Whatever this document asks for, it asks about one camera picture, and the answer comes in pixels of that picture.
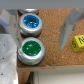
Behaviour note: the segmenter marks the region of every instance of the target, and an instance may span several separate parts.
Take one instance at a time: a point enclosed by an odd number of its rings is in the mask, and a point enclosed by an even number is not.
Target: yellow object
[[[84,51],[84,35],[74,36],[70,43],[74,52]]]

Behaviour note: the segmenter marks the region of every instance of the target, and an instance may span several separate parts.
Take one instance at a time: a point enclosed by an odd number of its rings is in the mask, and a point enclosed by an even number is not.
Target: green circle
[[[22,51],[28,56],[36,56],[40,50],[40,45],[35,41],[28,41],[22,46]]]

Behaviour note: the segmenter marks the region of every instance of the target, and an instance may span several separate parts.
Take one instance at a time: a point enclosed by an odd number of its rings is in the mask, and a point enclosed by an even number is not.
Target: blue can lid
[[[23,23],[30,28],[36,28],[39,25],[39,19],[34,15],[27,15],[23,19]]]

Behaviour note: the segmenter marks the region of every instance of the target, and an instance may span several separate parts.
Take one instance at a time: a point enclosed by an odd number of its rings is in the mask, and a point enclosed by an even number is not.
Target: silver can
[[[25,13],[33,13],[33,14],[38,14],[39,13],[39,9],[20,9],[18,10],[21,14],[25,14]]]
[[[32,13],[26,13],[19,19],[20,32],[25,36],[37,36],[42,31],[43,22],[41,18]]]
[[[30,42],[30,41],[37,42],[40,45],[40,51],[38,52],[38,54],[34,54],[34,52],[36,52],[36,51],[33,52],[32,56],[31,55],[27,55],[27,54],[24,53],[23,46],[24,46],[25,43]],[[36,48],[36,47],[33,47],[32,44],[29,45],[29,47],[30,47],[30,49],[31,48],[34,48],[34,49]],[[21,49],[18,50],[18,58],[19,58],[19,60],[22,63],[26,64],[26,65],[35,65],[35,64],[38,64],[39,62],[42,61],[44,55],[45,55],[45,47],[44,47],[43,43],[39,39],[34,38],[34,37],[29,37],[29,38],[24,39],[23,42],[22,42]]]

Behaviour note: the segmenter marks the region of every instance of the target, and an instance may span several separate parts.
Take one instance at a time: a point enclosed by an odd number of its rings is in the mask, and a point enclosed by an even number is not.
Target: blue circle
[[[23,19],[24,24],[30,28],[36,28],[39,25],[39,19],[33,15],[27,15]]]

